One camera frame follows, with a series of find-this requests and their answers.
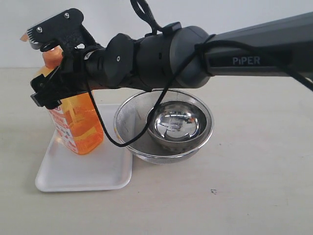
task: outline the orange liquid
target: orange liquid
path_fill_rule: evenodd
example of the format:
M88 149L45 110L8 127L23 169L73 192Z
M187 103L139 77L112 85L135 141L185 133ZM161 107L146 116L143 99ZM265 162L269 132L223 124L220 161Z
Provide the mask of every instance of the orange liquid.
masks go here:
M50 72L52 69L44 66L36 75L47 76ZM66 119L74 145L76 145L76 153L79 155L90 153L102 143L104 135L89 94L76 95L63 99L61 102L60 108L63 114L57 115Z

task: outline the white foam tray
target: white foam tray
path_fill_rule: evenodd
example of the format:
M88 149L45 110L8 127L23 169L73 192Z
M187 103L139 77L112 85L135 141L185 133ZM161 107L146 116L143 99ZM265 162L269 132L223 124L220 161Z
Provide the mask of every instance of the white foam tray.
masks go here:
M116 140L113 117L119 105L98 105L110 135ZM133 156L126 148L104 142L88 155L76 155L54 133L36 177L43 192L121 189L132 176Z

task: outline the screw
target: screw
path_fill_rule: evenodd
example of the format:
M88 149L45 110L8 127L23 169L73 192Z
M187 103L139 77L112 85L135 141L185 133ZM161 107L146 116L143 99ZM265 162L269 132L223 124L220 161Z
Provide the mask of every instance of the screw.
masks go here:
M43 32L43 28L38 27L38 28L37 28L37 32L42 33L42 32Z

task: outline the orange spray bottle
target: orange spray bottle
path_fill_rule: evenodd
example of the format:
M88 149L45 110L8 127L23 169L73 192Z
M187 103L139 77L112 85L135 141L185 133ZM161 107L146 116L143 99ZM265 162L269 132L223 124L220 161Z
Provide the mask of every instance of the orange spray bottle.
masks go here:
M47 76L60 65L62 58L60 47L43 52L45 65L35 76ZM104 134L89 94L76 95L61 102L49 113L64 145L79 155L90 153L102 143Z

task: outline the robotic arm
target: robotic arm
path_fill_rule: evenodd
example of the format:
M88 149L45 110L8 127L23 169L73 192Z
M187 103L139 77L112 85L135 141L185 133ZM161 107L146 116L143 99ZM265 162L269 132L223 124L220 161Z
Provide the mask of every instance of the robotic arm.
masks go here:
M38 106L53 109L89 90L199 88L216 75L289 75L313 91L313 12L218 35L172 23L138 40L117 34L107 47L83 18L72 8L28 29L34 49L64 51L59 67L31 81Z

